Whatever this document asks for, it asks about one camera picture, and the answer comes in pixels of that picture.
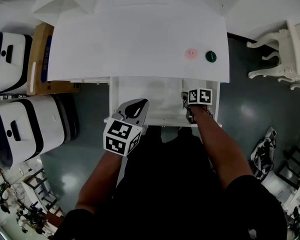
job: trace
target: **black shirt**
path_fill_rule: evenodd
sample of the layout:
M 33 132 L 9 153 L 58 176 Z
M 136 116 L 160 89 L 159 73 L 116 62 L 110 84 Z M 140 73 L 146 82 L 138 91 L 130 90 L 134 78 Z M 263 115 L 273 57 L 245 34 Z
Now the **black shirt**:
M 225 191 L 192 134 L 162 143 L 144 136 L 128 155 L 124 178 L 102 211 L 70 211 L 53 239 L 287 238 L 276 198 L 250 175 Z

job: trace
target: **cardboard box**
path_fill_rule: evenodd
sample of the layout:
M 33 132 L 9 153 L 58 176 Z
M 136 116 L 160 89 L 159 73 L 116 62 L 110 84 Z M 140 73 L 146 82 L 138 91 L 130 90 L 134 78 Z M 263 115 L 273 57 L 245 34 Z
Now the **cardboard box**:
M 28 64 L 27 95 L 77 93 L 80 91 L 79 83 L 47 81 L 53 32 L 54 27 L 47 23 L 41 23 L 35 28 Z

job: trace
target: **black sleeve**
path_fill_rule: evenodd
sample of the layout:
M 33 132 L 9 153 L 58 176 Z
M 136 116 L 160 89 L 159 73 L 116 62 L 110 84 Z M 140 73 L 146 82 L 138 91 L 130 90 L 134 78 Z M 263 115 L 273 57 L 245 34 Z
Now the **black sleeve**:
M 278 200 L 251 175 L 241 176 L 225 190 L 232 234 L 237 239 L 287 239 L 287 223 Z
M 53 240 L 89 239 L 94 216 L 85 209 L 75 209 L 66 215 Z

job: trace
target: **drawer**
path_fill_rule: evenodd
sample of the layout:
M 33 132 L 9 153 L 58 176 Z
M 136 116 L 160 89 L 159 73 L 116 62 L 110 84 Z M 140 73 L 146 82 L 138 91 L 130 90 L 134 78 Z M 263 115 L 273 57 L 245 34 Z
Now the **drawer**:
M 214 120 L 218 119 L 220 83 L 199 79 L 170 77 L 116 76 L 109 79 L 109 115 L 127 101 L 144 98 L 149 109 L 144 124 L 150 126 L 197 127 L 186 119 L 181 92 L 196 88 L 212 89 L 212 105 L 209 106 Z

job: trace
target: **floor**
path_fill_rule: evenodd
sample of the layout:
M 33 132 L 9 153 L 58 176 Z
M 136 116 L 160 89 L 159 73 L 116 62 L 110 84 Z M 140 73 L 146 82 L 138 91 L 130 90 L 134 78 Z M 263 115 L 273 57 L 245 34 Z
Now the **floor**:
M 275 171 L 283 160 L 283 150 L 292 145 L 300 147 L 300 89 L 291 91 L 288 82 L 277 82 L 275 77 L 249 79 L 248 72 L 271 68 L 276 60 L 261 60 L 268 55 L 262 48 L 249 49 L 233 39 L 228 42 L 230 83 L 221 84 L 218 121 L 240 144 L 247 158 L 267 129 L 274 127 L 277 131 Z M 74 208 L 82 185 L 104 153 L 103 119 L 109 116 L 106 84 L 84 84 L 82 91 L 73 97 L 80 124 L 77 140 L 41 156 L 51 188 L 64 212 Z M 172 140 L 176 134 L 176 128 L 162 129 L 163 141 Z

